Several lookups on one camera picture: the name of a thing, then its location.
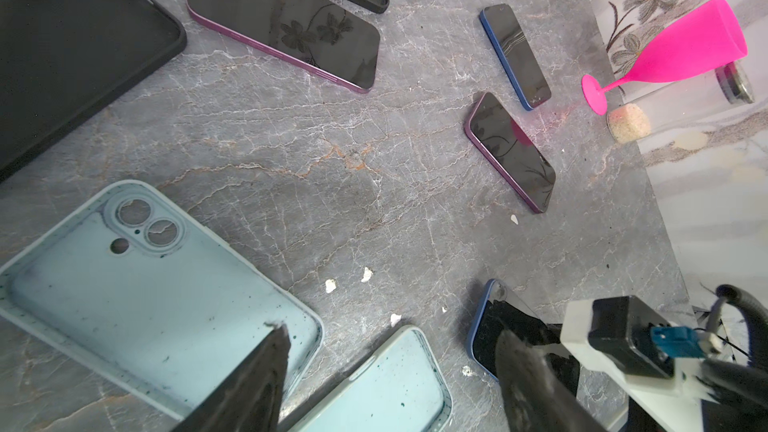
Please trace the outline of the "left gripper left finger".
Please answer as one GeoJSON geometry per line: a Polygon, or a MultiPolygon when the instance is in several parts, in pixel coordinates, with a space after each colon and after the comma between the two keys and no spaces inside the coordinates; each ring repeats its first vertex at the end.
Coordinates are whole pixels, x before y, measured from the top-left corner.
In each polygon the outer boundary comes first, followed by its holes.
{"type": "Polygon", "coordinates": [[[275,431],[287,377],[290,338],[280,325],[185,419],[176,432],[275,431]]]}

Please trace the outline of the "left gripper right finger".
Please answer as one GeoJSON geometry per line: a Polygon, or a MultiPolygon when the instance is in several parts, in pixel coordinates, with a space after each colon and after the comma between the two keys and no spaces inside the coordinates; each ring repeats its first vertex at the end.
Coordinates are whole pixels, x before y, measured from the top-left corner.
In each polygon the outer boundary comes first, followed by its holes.
{"type": "Polygon", "coordinates": [[[556,378],[544,357],[514,333],[502,332],[495,349],[504,412],[512,431],[602,431],[556,378]]]}

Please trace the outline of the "blue-edged phone front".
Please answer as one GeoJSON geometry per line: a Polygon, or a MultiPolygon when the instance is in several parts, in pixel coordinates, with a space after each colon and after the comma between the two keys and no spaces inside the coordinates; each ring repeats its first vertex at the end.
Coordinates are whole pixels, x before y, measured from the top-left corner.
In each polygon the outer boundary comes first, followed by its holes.
{"type": "Polygon", "coordinates": [[[501,279],[491,279],[472,319],[466,349],[469,357],[497,380],[496,344],[502,332],[510,331],[539,352],[558,380],[576,396],[581,366],[561,343],[561,328],[560,324],[542,321],[501,279]]]}

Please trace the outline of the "blue-edged phone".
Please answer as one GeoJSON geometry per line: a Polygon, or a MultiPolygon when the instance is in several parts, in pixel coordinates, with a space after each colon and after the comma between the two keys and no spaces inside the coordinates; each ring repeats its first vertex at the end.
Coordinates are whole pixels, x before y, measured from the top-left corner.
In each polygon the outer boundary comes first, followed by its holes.
{"type": "Polygon", "coordinates": [[[547,102],[552,91],[512,8],[485,7],[479,20],[523,108],[533,111],[547,102]]]}
{"type": "Polygon", "coordinates": [[[510,331],[539,352],[558,380],[576,396],[581,366],[561,343],[561,328],[560,324],[542,321],[501,279],[491,279],[472,319],[466,349],[469,357],[497,380],[496,344],[502,332],[510,331]]]}

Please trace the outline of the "light blue case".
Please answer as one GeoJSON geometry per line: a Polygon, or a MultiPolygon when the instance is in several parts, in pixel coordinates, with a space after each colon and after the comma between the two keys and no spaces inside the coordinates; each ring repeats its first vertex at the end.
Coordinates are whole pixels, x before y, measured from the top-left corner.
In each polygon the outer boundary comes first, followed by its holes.
{"type": "Polygon", "coordinates": [[[441,431],[451,394],[423,331],[400,327],[294,431],[441,431]]]}
{"type": "Polygon", "coordinates": [[[104,188],[6,263],[1,313],[179,420],[278,326],[292,393],[324,335],[308,306],[137,180],[104,188]]]}

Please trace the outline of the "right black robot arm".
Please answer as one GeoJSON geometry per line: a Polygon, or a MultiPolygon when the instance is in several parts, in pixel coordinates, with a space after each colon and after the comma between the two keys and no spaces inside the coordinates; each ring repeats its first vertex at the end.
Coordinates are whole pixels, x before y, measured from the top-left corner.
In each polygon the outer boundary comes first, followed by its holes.
{"type": "Polygon", "coordinates": [[[658,400],[647,408],[668,431],[767,429],[767,308],[730,284],[715,289],[704,328],[675,326],[635,296],[620,300],[619,343],[629,363],[626,383],[658,400]],[[728,344],[716,332],[727,306],[748,331],[745,365],[721,357],[728,344]]]}

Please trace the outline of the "purple-edged phone right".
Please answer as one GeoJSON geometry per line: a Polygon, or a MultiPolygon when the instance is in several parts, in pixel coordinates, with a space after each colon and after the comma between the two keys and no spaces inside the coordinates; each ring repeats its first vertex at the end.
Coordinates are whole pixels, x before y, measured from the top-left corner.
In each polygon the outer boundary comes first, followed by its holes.
{"type": "Polygon", "coordinates": [[[547,211],[555,169],[494,94],[479,95],[464,132],[534,213],[547,211]]]}

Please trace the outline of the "purple-edged phone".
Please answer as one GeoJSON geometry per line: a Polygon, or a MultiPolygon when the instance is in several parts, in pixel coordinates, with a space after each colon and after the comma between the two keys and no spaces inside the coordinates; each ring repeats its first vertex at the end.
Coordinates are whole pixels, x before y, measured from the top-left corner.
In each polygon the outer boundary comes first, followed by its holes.
{"type": "Polygon", "coordinates": [[[494,94],[479,95],[464,132],[534,213],[547,211],[555,169],[494,94]]]}
{"type": "Polygon", "coordinates": [[[380,33],[330,0],[187,0],[193,19],[357,93],[376,76],[380,33]]]}

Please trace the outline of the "blue-edged phone upper right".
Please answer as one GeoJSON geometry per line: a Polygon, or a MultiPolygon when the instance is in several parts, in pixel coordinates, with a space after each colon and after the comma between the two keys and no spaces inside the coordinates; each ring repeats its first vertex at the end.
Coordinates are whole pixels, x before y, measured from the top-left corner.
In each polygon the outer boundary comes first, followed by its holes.
{"type": "Polygon", "coordinates": [[[479,20],[523,108],[533,111],[547,102],[552,91],[512,8],[485,7],[479,20]]]}

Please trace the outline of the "purple-edged phone centre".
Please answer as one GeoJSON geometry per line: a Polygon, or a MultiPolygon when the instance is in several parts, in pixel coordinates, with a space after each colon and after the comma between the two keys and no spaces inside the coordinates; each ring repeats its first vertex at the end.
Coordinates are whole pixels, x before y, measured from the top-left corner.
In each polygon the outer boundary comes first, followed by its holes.
{"type": "Polygon", "coordinates": [[[193,19],[357,93],[376,76],[380,33],[330,0],[187,0],[193,19]]]}

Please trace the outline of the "black phone case left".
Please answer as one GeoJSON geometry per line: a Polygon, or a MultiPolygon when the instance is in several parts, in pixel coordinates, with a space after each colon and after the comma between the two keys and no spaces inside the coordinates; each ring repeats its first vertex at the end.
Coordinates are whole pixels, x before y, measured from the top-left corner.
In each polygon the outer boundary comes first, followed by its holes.
{"type": "Polygon", "coordinates": [[[155,0],[1,0],[7,179],[186,47],[155,0]]]}

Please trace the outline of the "clear jar with cork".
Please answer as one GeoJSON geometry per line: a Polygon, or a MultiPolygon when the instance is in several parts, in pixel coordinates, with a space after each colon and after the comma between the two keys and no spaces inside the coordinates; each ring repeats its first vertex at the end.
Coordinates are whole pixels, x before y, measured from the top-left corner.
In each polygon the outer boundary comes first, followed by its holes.
{"type": "Polygon", "coordinates": [[[607,113],[606,122],[615,141],[626,144],[753,102],[736,61],[648,93],[607,113]]]}

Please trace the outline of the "pink plastic goblet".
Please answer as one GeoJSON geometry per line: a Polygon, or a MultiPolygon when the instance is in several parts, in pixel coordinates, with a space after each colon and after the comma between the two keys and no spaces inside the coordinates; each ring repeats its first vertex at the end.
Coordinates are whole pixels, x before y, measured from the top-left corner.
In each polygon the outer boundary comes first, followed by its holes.
{"type": "Polygon", "coordinates": [[[669,83],[686,80],[746,57],[741,25],[726,0],[709,0],[666,27],[643,49],[632,68],[602,87],[585,75],[583,96],[598,114],[607,112],[606,93],[628,82],[669,83]]]}

